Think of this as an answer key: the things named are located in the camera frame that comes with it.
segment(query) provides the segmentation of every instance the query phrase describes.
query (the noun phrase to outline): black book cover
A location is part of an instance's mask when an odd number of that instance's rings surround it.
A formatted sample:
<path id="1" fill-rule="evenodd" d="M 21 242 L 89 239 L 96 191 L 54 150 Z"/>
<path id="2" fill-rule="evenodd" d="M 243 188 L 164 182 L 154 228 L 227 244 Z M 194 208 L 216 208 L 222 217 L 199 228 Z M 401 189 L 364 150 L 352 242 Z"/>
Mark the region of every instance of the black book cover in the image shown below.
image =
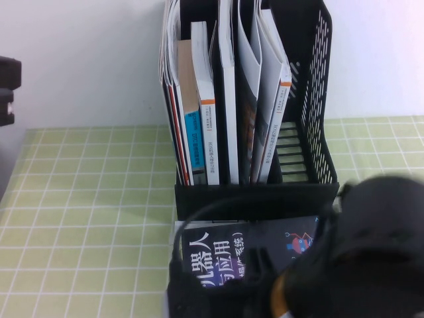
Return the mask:
<path id="1" fill-rule="evenodd" d="M 184 270 L 204 287 L 243 279 L 244 251 L 265 247 L 277 271 L 307 250 L 315 235 L 316 217 L 298 217 L 187 229 L 182 236 Z"/>

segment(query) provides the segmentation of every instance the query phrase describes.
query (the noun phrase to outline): white book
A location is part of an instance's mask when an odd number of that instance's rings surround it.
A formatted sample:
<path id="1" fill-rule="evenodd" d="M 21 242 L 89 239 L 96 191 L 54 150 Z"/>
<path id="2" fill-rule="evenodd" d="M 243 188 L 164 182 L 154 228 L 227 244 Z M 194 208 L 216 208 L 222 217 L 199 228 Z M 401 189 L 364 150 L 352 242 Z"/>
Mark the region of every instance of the white book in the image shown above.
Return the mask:
<path id="1" fill-rule="evenodd" d="M 207 184 L 219 184 L 217 115 L 213 74 L 207 47 L 206 22 L 191 24 L 191 55 L 201 110 L 203 144 L 205 148 Z"/>
<path id="2" fill-rule="evenodd" d="M 218 43 L 219 55 L 223 68 L 230 183 L 239 184 L 232 0 L 219 1 Z"/>
<path id="3" fill-rule="evenodd" d="M 187 138 L 186 121 L 184 120 L 184 108 L 182 102 L 182 94 L 180 81 L 178 79 L 178 40 L 181 36 L 181 21 L 180 21 L 180 2 L 174 1 L 171 5 L 170 14 L 168 17 L 167 25 L 167 35 L 168 35 L 168 61 L 170 77 L 173 84 L 174 90 L 174 101 L 177 102 L 178 106 L 176 111 L 178 112 L 178 119 L 180 124 L 180 133 L 182 135 L 182 144 L 184 149 L 182 150 L 186 163 L 186 174 L 189 177 L 188 185 L 192 186 L 193 182 L 193 172 L 191 168 L 191 160 L 189 155 L 189 144 Z"/>
<path id="4" fill-rule="evenodd" d="M 175 6 L 175 0 L 166 0 L 164 20 L 162 25 L 162 38 L 160 43 L 159 76 L 164 90 L 165 106 L 168 112 L 169 128 L 174 141 L 174 150 L 177 157 L 178 177 L 180 183 L 189 185 L 187 163 L 184 156 L 184 144 L 178 121 L 177 101 L 174 94 L 174 86 L 170 75 L 170 61 L 168 55 L 168 18 L 171 9 Z"/>
<path id="5" fill-rule="evenodd" d="M 250 170 L 252 164 L 252 151 L 254 146 L 254 130 L 256 122 L 256 107 L 259 94 L 260 73 L 262 68 L 262 53 L 258 33 L 258 21 L 256 14 L 252 17 L 242 17 L 242 3 L 238 0 L 237 28 L 238 28 L 238 54 L 240 60 L 240 137 L 242 144 L 242 166 L 239 167 L 240 182 L 250 183 Z M 247 39 L 242 20 L 252 19 L 252 32 L 250 41 Z"/>
<path id="6" fill-rule="evenodd" d="M 271 112 L 270 124 L 268 125 L 268 133 L 266 135 L 266 141 L 258 176 L 258 182 L 266 183 L 268 180 L 268 174 L 270 173 L 272 158 L 274 157 L 276 141 L 278 132 L 280 131 L 281 127 L 284 109 L 286 108 L 290 87 L 292 86 L 292 73 L 271 10 L 260 10 L 260 18 L 268 40 L 271 43 L 274 52 L 276 53 L 276 57 L 281 63 L 280 78 L 277 80 L 278 89 L 275 96 L 273 111 Z"/>

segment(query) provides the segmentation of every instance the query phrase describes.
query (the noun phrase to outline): black plastic file rack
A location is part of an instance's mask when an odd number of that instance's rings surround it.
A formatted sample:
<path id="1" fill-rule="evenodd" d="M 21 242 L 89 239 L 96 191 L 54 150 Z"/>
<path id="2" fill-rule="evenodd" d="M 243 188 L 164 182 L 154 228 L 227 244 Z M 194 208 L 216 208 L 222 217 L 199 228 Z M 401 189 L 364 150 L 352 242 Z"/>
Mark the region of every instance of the black plastic file rack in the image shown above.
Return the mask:
<path id="1" fill-rule="evenodd" d="M 209 29 L 209 25 L 213 24 L 211 16 L 215 19 L 216 2 L 181 1 L 182 33 L 187 28 L 183 21 L 206 20 Z M 242 1 L 247 7 L 252 0 Z M 334 200 L 339 190 L 323 127 L 331 51 L 331 16 L 322 0 L 270 0 L 269 6 L 290 61 L 293 85 L 268 183 L 184 186 L 177 181 L 178 220 L 187 219 L 199 208 L 219 199 L 242 195 L 266 197 L 271 193 L 277 193 L 278 199 L 264 200 L 258 205 L 242 204 L 237 209 L 224 208 L 202 219 L 253 221 L 316 215 L 318 210 Z"/>

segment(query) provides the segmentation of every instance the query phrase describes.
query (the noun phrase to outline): cutting mat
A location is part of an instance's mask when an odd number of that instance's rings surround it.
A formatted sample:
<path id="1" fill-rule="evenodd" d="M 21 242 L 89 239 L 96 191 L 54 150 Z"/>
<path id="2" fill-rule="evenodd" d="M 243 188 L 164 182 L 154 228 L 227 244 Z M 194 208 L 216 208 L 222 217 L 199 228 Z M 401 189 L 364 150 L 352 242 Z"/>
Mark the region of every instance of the cutting mat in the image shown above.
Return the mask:
<path id="1" fill-rule="evenodd" d="M 326 121 L 339 181 L 424 178 L 424 117 Z M 161 317 L 169 130 L 29 130 L 0 204 L 0 317 Z"/>

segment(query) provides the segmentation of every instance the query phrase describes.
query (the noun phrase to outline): book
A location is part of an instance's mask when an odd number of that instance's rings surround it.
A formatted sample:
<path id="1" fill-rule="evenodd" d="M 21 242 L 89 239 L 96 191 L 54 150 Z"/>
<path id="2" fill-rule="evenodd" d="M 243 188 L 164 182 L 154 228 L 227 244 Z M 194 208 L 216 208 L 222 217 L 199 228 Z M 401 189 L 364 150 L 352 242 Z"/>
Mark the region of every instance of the book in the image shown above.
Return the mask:
<path id="1" fill-rule="evenodd" d="M 290 65 L 269 9 L 255 0 L 262 50 L 262 73 L 254 136 L 251 183 L 266 183 L 291 87 Z"/>
<path id="2" fill-rule="evenodd" d="M 203 137 L 196 81 L 191 59 L 191 40 L 178 41 L 178 72 L 183 101 L 185 129 L 194 184 L 206 184 Z"/>
<path id="3" fill-rule="evenodd" d="M 167 37 L 168 43 L 166 45 L 168 50 L 168 72 L 170 77 L 170 96 L 172 107 L 174 110 L 175 120 L 178 121 L 181 134 L 181 153 L 184 156 L 184 172 L 185 172 L 185 185 L 193 185 L 193 172 L 191 168 L 191 160 L 189 155 L 189 144 L 187 138 L 187 131 L 185 130 L 186 121 L 184 119 L 184 108 L 182 102 L 182 94 L 180 87 L 180 80 L 178 78 L 178 40 L 180 40 L 180 2 L 174 1 L 171 4 L 171 9 L 168 17 L 167 24 Z"/>
<path id="4" fill-rule="evenodd" d="M 233 2 L 219 0 L 218 43 L 223 86 L 225 141 L 227 145 L 228 174 L 230 184 L 239 184 L 239 152 L 237 148 L 237 114 L 235 59 L 233 46 Z"/>
<path id="5" fill-rule="evenodd" d="M 243 1 L 242 4 L 242 1 L 238 0 L 237 19 L 239 57 L 237 93 L 238 106 L 240 107 L 238 110 L 239 174 L 240 182 L 249 184 L 262 67 L 258 23 L 251 1 Z"/>
<path id="6" fill-rule="evenodd" d="M 280 35 L 278 34 L 271 10 L 263 9 L 261 10 L 261 13 L 263 16 L 264 24 L 266 25 L 265 29 L 269 30 L 270 33 L 268 36 L 274 46 L 275 52 L 280 53 L 280 59 L 282 62 L 280 80 L 278 81 L 277 97 L 268 128 L 264 154 L 262 156 L 258 177 L 258 181 L 260 183 L 266 183 L 268 180 L 268 174 L 270 173 L 272 157 L 274 156 L 278 133 L 282 125 L 284 109 L 286 108 L 290 88 L 292 86 L 292 73 L 290 70 L 289 60 L 284 50 Z"/>
<path id="7" fill-rule="evenodd" d="M 317 221 L 316 217 L 298 217 L 186 229 L 182 235 L 184 270 L 196 275 L 203 287 L 222 286 L 244 278 L 249 248 L 266 248 L 275 269 L 282 271 L 312 245 Z"/>
<path id="8" fill-rule="evenodd" d="M 164 18 L 162 21 L 162 34 L 160 39 L 160 53 L 159 53 L 159 80 L 162 86 L 165 108 L 168 114 L 168 126 L 170 129 L 170 135 L 172 137 L 172 142 L 174 146 L 174 153 L 176 156 L 176 166 L 177 166 L 177 175 L 181 184 L 186 184 L 188 180 L 188 175 L 186 174 L 186 163 L 184 160 L 184 154 L 182 154 L 182 137 L 180 132 L 179 122 L 175 116 L 175 103 L 172 102 L 170 95 L 170 90 L 172 85 L 170 83 L 170 76 L 168 73 L 168 37 L 167 37 L 167 26 L 168 26 L 168 16 L 171 9 L 171 1 L 166 0 L 165 9 L 164 9 Z"/>
<path id="9" fill-rule="evenodd" d="M 217 185 L 219 184 L 217 116 L 215 110 L 213 74 L 207 41 L 206 22 L 201 21 L 192 23 L 191 55 L 193 58 L 197 95 L 201 110 L 207 184 Z"/>

